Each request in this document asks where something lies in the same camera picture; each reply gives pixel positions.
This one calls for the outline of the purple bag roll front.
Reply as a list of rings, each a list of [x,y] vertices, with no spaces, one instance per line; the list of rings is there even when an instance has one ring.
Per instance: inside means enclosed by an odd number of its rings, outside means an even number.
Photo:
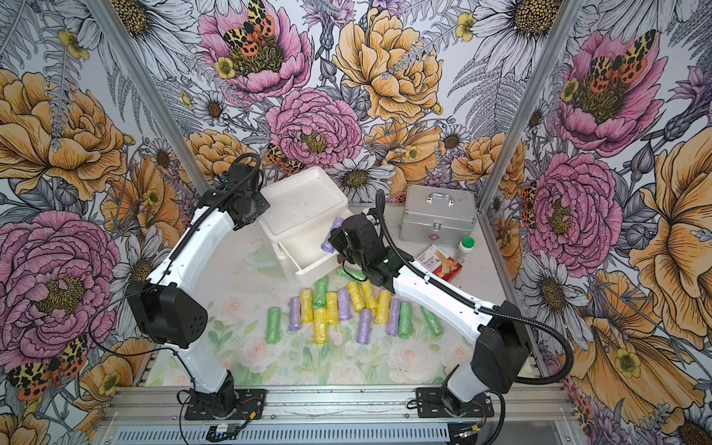
[[[367,345],[369,343],[372,317],[373,313],[370,309],[363,309],[359,312],[359,323],[356,337],[357,343],[362,345]]]

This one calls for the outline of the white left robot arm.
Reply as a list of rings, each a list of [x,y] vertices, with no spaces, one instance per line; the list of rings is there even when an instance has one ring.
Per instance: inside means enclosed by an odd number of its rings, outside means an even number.
[[[139,331],[172,352],[189,377],[189,420],[228,418],[238,397],[234,379],[211,349],[209,315],[195,295],[198,280],[225,236],[254,223],[270,207],[261,194],[261,161],[239,156],[218,187],[205,192],[187,231],[169,257],[126,290]]]

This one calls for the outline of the white plastic drawer cabinet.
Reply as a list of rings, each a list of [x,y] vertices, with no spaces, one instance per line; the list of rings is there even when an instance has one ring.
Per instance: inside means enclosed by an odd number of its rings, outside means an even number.
[[[265,243],[316,218],[348,209],[348,198],[320,167],[311,167],[265,187],[270,208],[258,219]]]

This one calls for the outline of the purple bag roll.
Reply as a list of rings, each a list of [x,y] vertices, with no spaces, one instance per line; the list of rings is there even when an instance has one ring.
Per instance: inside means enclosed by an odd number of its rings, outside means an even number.
[[[363,309],[359,312],[359,323],[356,337],[357,343],[362,345],[367,345],[369,343],[372,317],[373,313],[370,309]]]
[[[352,309],[350,309],[350,294],[346,287],[337,292],[337,310],[341,322],[352,319]]]
[[[387,321],[386,332],[391,337],[398,337],[399,335],[401,304],[398,298],[393,298],[389,304],[389,319]]]
[[[301,303],[299,297],[293,297],[289,300],[289,324],[287,331],[290,333],[298,332],[301,327]]]
[[[344,219],[342,217],[337,217],[333,220],[331,227],[329,228],[323,243],[321,244],[321,250],[326,253],[334,253],[336,250],[331,243],[332,237],[337,233],[337,230],[341,228]]]

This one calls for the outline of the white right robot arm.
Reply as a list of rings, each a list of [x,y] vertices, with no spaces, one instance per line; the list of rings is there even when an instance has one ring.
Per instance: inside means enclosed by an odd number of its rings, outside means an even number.
[[[524,317],[510,302],[495,305],[479,300],[437,277],[396,246],[381,213],[372,210],[348,217],[330,231],[328,241],[376,285],[430,310],[472,343],[470,362],[456,366],[441,385],[439,405],[448,415],[463,415],[467,405],[483,393],[505,394],[515,383],[554,384],[573,370],[575,354],[564,334]],[[564,350],[565,361],[552,376],[523,378],[519,374],[532,352],[530,328],[549,335]]]

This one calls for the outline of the purple bag roll back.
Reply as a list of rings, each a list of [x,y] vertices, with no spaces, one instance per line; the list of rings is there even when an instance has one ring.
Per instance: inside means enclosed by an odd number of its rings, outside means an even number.
[[[393,298],[389,304],[389,319],[387,321],[386,332],[391,337],[398,337],[399,335],[401,304],[398,298]]]

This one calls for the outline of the white top drawer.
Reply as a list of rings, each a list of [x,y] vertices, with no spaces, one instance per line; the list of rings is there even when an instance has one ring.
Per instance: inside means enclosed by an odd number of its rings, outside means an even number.
[[[328,238],[337,218],[352,216],[349,209],[336,216],[316,218],[270,240],[277,262],[287,281],[310,287],[318,279],[333,272],[339,265],[337,252],[327,252],[322,244]]]

